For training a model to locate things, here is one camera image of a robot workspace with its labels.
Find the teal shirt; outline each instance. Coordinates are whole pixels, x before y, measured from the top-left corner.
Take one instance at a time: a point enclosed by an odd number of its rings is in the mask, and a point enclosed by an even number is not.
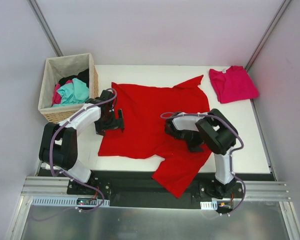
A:
[[[89,99],[89,88],[87,85],[78,78],[74,78],[72,81],[73,83],[65,84],[56,91],[61,96],[61,103],[54,104],[53,107],[83,104]]]

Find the cable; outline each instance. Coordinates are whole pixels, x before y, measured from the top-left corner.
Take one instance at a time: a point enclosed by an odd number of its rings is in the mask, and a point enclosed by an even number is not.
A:
[[[201,215],[202,215],[205,219],[207,219],[207,220],[214,220],[214,219],[220,217],[220,215],[219,215],[218,213],[217,213],[217,215],[214,216],[214,217],[206,217],[206,216],[204,215],[204,211],[200,211],[200,213],[201,213]]]
[[[236,133],[235,130],[233,130],[232,127],[229,126],[229,124],[227,124],[222,118],[218,117],[218,116],[215,116],[215,115],[210,115],[210,114],[205,114],[205,113],[182,113],[182,114],[178,114],[178,115],[175,115],[175,116],[164,116],[164,115],[167,115],[167,114],[175,114],[175,112],[164,112],[160,115],[160,117],[162,119],[176,119],[176,118],[181,118],[181,117],[185,117],[185,116],[195,116],[195,117],[208,117],[208,118],[212,118],[212,119],[216,119],[218,120],[219,122],[221,122],[227,129],[230,130],[230,132],[239,140],[241,146],[239,147],[236,147],[236,148],[233,148],[230,150],[229,152],[229,161],[230,161],[230,173],[231,175],[239,182],[241,182],[242,184],[242,187],[244,188],[242,191],[243,191],[243,197],[241,199],[241,201],[238,203],[238,205],[231,211],[231,213],[233,211],[235,211],[236,209],[238,209],[238,207],[241,206],[241,204],[243,203],[245,197],[246,197],[246,192],[247,192],[247,188],[246,188],[246,184],[243,180],[241,180],[239,177],[237,177],[235,174],[234,174],[234,171],[233,171],[233,159],[232,159],[232,154],[233,152],[235,151],[238,151],[240,149],[243,149],[244,148],[244,141],[241,139],[241,137],[239,137],[238,133]]]
[[[90,105],[90,106],[88,106],[87,108],[83,108],[83,109],[81,109],[80,111],[78,111],[77,113],[75,113],[70,119],[68,119],[68,121],[66,121],[62,126],[60,126],[60,127],[55,131],[55,133],[53,134],[53,136],[52,136],[52,138],[51,138],[51,142],[50,142],[50,149],[49,149],[49,165],[50,165],[51,175],[52,175],[53,177],[57,177],[59,173],[63,173],[66,177],[68,177],[68,178],[70,178],[71,180],[77,182],[78,184],[81,184],[81,185],[83,185],[83,186],[85,186],[85,187],[87,187],[87,188],[90,188],[90,189],[95,190],[96,193],[99,193],[99,194],[101,195],[101,197],[102,197],[102,202],[99,203],[98,205],[94,206],[92,209],[84,210],[84,209],[81,208],[81,209],[79,210],[79,212],[84,212],[84,213],[86,213],[86,212],[91,212],[91,211],[93,211],[93,210],[98,209],[102,204],[104,204],[104,202],[105,202],[105,196],[103,195],[103,193],[102,193],[98,188],[96,188],[96,187],[94,187],[94,186],[90,186],[90,185],[88,185],[88,184],[86,184],[86,183],[84,183],[84,182],[81,182],[81,181],[78,180],[78,179],[73,178],[73,177],[70,176],[67,172],[65,172],[63,169],[60,169],[60,170],[58,170],[57,172],[54,171],[54,162],[53,162],[54,143],[55,143],[56,137],[57,137],[57,135],[60,133],[60,131],[61,131],[62,129],[64,129],[64,128],[72,121],[72,120],[74,120],[74,119],[75,119],[76,117],[78,117],[80,114],[82,114],[82,113],[85,112],[86,110],[89,110],[89,109],[91,109],[91,108],[94,108],[94,107],[97,107],[97,106],[100,106],[100,105],[109,103],[109,102],[113,101],[114,99],[116,99],[116,97],[117,97],[117,91],[116,91],[115,89],[113,89],[113,88],[108,88],[108,89],[106,89],[106,91],[108,91],[108,90],[112,90],[112,91],[114,92],[114,96],[113,96],[112,98],[110,98],[110,99],[108,99],[108,100],[106,100],[106,101],[102,101],[102,102],[99,102],[99,103]],[[68,208],[62,210],[61,212],[58,212],[58,213],[56,213],[56,214],[54,214],[54,215],[52,215],[52,216],[50,216],[50,217],[44,218],[44,219],[36,219],[36,218],[34,218],[34,217],[32,216],[32,211],[31,211],[31,215],[30,215],[30,216],[31,216],[31,218],[32,218],[33,220],[35,220],[35,221],[37,221],[37,222],[43,222],[43,221],[49,220],[49,219],[51,219],[51,218],[54,218],[55,216],[57,216],[57,215],[59,215],[59,214],[61,214],[61,213],[64,213],[64,212],[66,212],[67,210],[70,210],[70,209],[73,209],[73,207],[68,207]]]
[[[115,102],[114,102],[114,104],[112,105],[112,109],[115,109],[115,107],[117,106],[118,98],[116,98],[114,101],[115,101]]]
[[[225,204],[231,204],[231,206],[233,206],[233,205],[234,205],[234,198],[235,198],[235,195],[234,195],[234,193],[232,192],[232,193],[231,193],[230,201],[225,202]]]
[[[96,191],[95,194],[93,195],[93,197],[91,198],[90,202],[93,200],[96,200],[97,196],[98,196],[98,192]]]

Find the pink clothing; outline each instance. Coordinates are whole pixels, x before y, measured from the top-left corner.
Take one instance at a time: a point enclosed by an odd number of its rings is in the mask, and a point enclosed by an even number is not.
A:
[[[72,80],[68,80],[66,81],[65,84],[70,84],[73,83]],[[60,84],[58,83],[57,85],[55,85],[54,91],[53,91],[53,97],[52,97],[52,106],[54,104],[60,104],[61,103],[61,96],[59,93],[57,93],[57,90],[60,88]]]
[[[210,69],[209,77],[222,104],[259,96],[258,89],[242,66],[231,66],[226,72]]]

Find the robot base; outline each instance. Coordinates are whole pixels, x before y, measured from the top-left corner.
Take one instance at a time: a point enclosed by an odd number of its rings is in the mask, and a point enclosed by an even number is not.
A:
[[[94,187],[99,187],[99,190],[103,193],[104,199],[109,200],[110,199],[110,194],[111,194],[111,184],[110,180],[98,180],[95,178],[93,180],[93,183],[87,182],[88,185],[94,186]],[[89,188],[82,186],[81,184],[75,182],[75,181],[70,181],[68,183],[68,187],[66,190],[66,194],[68,195],[90,195],[93,196],[95,195],[96,191]]]
[[[235,179],[226,185],[223,185],[216,179],[200,181],[199,189],[201,198],[229,199],[231,198],[231,193],[233,193],[235,199],[241,199],[244,195],[242,184],[236,182]]]

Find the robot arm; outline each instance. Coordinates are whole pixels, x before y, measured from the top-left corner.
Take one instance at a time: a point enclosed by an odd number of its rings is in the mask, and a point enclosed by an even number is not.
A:
[[[105,130],[108,129],[120,128],[122,131],[124,130],[122,110],[118,111],[119,118],[116,119],[113,110],[113,100],[100,106],[93,106],[102,104],[102,102],[110,100],[114,96],[111,91],[104,90],[100,97],[88,99],[82,108],[68,119],[72,119],[79,112],[82,113],[61,129],[53,143],[53,165],[64,170],[68,175],[82,183],[88,183],[93,186],[95,178],[93,172],[78,159],[77,137],[93,122],[95,123],[96,133],[100,135],[105,135]],[[50,164],[50,147],[53,135],[68,119],[59,123],[49,122],[45,125],[39,151],[39,159],[41,161]]]
[[[214,153],[216,169],[214,185],[206,188],[205,192],[214,198],[222,199],[236,183],[230,159],[230,151],[236,144],[236,137],[217,119],[204,117],[200,114],[183,114],[183,112],[176,112],[172,115],[172,118],[167,119],[165,132],[176,139],[185,140],[191,152],[202,152],[203,150],[200,145],[205,143]],[[205,114],[222,119],[230,128],[238,133],[218,109],[212,109]]]

